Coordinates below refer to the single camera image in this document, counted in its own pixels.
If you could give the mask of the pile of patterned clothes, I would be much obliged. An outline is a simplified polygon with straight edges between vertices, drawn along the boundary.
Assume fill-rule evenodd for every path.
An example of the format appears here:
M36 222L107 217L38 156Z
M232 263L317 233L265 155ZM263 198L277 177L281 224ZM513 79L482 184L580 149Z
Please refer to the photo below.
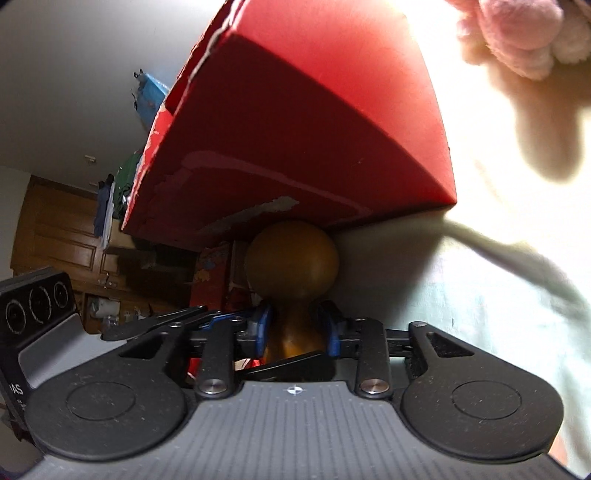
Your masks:
M115 174L109 174L98 183L93 235L100 240L102 249L134 247L131 237L122 232L122 226L141 157L140 151L134 152Z

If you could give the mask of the red cardboard box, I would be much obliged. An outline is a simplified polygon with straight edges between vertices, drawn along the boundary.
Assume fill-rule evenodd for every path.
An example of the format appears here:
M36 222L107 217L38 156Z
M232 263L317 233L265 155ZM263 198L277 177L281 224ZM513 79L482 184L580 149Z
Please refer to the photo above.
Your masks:
M228 1L156 115L122 228L196 250L283 218L332 227L456 201L403 14L386 1Z

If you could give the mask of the white plush bunny with bow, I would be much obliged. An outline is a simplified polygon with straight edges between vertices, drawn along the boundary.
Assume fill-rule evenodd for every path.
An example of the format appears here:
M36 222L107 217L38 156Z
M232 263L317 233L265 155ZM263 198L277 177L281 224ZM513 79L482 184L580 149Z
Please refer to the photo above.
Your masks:
M559 34L552 42L554 57L562 64L578 64L590 57L590 2L560 1L564 20Z

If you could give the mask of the light pink plush toy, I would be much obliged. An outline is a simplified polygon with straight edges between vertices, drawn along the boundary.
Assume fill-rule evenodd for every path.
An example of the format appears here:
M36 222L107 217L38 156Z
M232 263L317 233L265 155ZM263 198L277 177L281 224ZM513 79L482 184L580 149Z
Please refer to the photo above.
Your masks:
M486 47L515 74L543 80L554 65L552 42L565 13L553 0L449 0L460 12L457 36L463 46Z

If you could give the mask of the orange wooden round knob toy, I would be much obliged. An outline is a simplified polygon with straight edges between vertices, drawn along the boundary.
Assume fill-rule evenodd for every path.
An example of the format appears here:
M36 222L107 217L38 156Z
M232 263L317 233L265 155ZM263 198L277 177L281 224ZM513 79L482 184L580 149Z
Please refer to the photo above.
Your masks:
M269 311L264 361L327 348L329 321L312 307L339 273L339 253L331 237L302 221L271 225L249 245L245 273Z

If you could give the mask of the wooden cabinet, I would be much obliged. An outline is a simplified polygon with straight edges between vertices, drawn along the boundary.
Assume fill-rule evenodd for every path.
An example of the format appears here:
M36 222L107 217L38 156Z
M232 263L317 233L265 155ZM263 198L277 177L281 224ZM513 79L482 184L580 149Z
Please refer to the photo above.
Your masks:
M94 235L97 196L33 176L14 242L19 275L43 267L66 272L90 333L189 306L195 255L116 231L107 247Z

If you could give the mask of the blue plastic package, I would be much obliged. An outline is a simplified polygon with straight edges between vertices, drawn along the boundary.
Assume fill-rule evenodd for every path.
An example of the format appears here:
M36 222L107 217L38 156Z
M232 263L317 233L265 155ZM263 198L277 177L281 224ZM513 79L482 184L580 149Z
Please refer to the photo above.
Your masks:
M144 128L149 131L169 88L142 69L133 73L137 88L132 92L133 105Z

